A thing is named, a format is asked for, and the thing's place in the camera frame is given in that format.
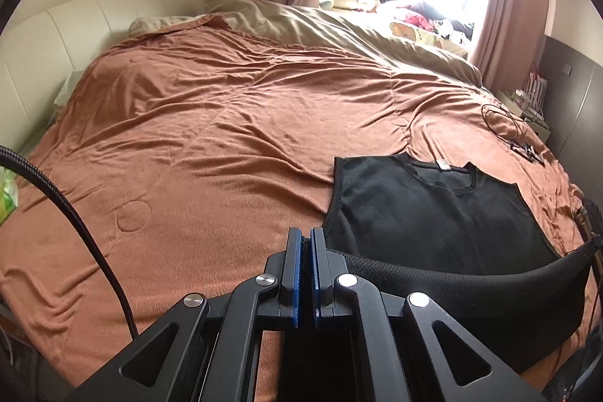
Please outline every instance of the brown fleece blanket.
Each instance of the brown fleece blanket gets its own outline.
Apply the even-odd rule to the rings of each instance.
[[[560,253],[581,243],[580,191],[525,125],[546,166],[485,127],[493,101],[412,66],[232,32],[208,15],[127,40],[87,70],[31,156],[59,186],[122,283],[141,330],[184,294],[230,292],[328,209],[334,156],[407,151],[471,161],[517,182]],[[510,123],[498,128],[510,134]],[[74,385],[129,342],[107,280],[32,185],[0,228],[0,289],[41,353]],[[595,296],[587,289],[587,312]],[[525,374],[542,388],[586,336]],[[274,395],[278,341],[265,336],[258,399]]]

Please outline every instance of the metal screw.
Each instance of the metal screw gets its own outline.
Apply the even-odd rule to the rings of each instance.
[[[341,286],[345,286],[346,288],[349,288],[351,286],[354,286],[356,283],[358,283],[358,278],[349,273],[345,273],[345,274],[340,275],[340,277],[337,278],[337,281],[339,282],[339,284]]]
[[[262,273],[256,276],[256,283],[260,286],[270,286],[276,281],[276,278],[269,273]]]
[[[194,309],[203,303],[203,297],[199,293],[189,293],[185,296],[185,305]]]
[[[408,301],[415,307],[427,307],[429,297],[425,293],[414,292],[408,295]]]

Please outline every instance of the circular imprint on blanket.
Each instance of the circular imprint on blanket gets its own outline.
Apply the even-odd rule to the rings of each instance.
[[[117,212],[117,226],[122,232],[135,232],[143,228],[151,216],[151,207],[144,201],[130,201]]]

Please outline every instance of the cream leather headboard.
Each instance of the cream leather headboard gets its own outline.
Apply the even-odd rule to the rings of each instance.
[[[19,150],[47,122],[73,70],[141,16],[196,16],[206,0],[21,0],[0,35],[0,143]]]

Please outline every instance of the green packaging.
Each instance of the green packaging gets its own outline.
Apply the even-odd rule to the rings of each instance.
[[[17,183],[14,172],[0,167],[0,223],[17,208]]]

